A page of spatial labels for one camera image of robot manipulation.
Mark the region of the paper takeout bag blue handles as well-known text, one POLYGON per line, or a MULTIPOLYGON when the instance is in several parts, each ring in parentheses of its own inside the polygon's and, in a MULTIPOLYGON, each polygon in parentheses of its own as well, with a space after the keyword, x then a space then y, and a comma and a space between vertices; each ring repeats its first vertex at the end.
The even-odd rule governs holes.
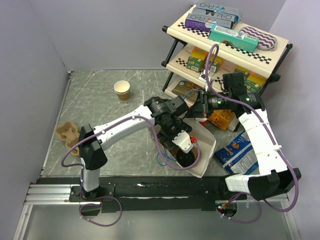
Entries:
POLYGON ((215 152, 217 140, 193 118, 177 118, 176 123, 182 127, 175 136, 169 136, 159 125, 156 126, 157 140, 154 142, 167 160, 176 161, 178 169, 202 178, 215 152))

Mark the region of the cardboard cup carrier tray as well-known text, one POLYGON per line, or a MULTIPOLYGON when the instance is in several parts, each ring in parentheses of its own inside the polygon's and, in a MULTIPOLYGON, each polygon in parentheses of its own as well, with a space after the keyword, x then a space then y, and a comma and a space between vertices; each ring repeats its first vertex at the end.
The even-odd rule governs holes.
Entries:
POLYGON ((178 146, 176 146, 174 143, 170 142, 170 141, 162 141, 160 140, 159 142, 163 147, 164 147, 164 150, 166 152, 167 155, 171 155, 172 157, 175 157, 179 148, 178 146))

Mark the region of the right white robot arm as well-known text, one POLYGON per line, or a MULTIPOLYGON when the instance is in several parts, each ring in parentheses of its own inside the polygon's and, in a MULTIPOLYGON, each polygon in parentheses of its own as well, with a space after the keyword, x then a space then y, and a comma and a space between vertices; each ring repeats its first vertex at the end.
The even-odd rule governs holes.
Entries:
POLYGON ((257 92, 248 92, 241 72, 223 75, 223 92, 216 92, 204 74, 209 92, 198 93, 196 102, 187 112, 187 118, 207 117, 215 110, 232 110, 248 135, 255 153, 259 173, 256 175, 233 174, 226 176, 218 187, 223 199, 230 199, 236 192, 250 194, 255 200, 286 194, 294 189, 293 202, 299 196, 301 172, 293 168, 281 151, 281 146, 271 129, 267 110, 257 92))

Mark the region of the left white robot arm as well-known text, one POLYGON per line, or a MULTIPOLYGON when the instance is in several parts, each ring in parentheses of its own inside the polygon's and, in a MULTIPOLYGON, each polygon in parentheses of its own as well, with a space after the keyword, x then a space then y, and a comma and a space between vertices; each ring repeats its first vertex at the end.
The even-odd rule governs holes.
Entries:
POLYGON ((87 201, 98 197, 100 170, 108 161, 105 151, 140 130, 150 128, 158 148, 163 143, 188 154, 194 147, 189 135, 192 128, 180 119, 188 109, 180 96, 173 99, 154 96, 112 122, 95 127, 84 125, 79 137, 79 153, 84 165, 81 195, 87 201))

